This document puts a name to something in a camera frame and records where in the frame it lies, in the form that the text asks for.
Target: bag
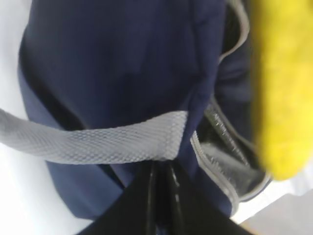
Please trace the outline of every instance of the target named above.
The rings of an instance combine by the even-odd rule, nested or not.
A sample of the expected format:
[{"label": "bag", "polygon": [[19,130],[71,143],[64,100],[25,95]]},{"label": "bag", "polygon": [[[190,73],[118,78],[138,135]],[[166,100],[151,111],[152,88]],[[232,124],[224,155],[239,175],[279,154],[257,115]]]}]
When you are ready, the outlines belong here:
[{"label": "bag", "polygon": [[173,159],[230,216],[269,182],[247,141],[248,31],[240,0],[34,0],[19,63],[31,122],[0,110],[0,142],[48,160],[79,218],[105,213],[141,161]]}]

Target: yellow sponge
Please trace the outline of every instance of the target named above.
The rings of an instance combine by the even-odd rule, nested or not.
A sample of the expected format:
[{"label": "yellow sponge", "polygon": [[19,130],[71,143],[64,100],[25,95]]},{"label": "yellow sponge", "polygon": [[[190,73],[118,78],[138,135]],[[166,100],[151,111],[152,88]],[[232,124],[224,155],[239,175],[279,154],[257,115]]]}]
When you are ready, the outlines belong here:
[{"label": "yellow sponge", "polygon": [[252,0],[251,17],[256,145],[284,180],[313,150],[313,1]]}]

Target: zipper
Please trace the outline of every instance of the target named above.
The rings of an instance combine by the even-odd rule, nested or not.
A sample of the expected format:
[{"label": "zipper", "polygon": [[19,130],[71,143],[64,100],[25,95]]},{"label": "zipper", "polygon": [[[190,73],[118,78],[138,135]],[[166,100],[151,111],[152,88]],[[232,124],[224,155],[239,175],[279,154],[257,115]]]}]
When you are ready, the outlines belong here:
[{"label": "zipper", "polygon": [[233,185],[220,173],[218,169],[207,159],[203,152],[200,141],[195,131],[191,138],[191,145],[196,154],[199,166],[211,178],[211,180],[221,189],[221,191],[229,198],[232,210],[231,215],[234,215],[238,210],[239,197]]}]

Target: gray trim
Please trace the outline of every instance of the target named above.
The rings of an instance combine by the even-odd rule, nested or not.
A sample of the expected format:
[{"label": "gray trim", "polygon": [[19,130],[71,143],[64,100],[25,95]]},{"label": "gray trim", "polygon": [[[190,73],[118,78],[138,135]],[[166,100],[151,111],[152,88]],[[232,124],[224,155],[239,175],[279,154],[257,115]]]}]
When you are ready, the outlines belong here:
[{"label": "gray trim", "polygon": [[0,109],[0,142],[61,164],[123,164],[172,160],[179,151],[187,112],[109,129],[61,131],[21,120]]}]

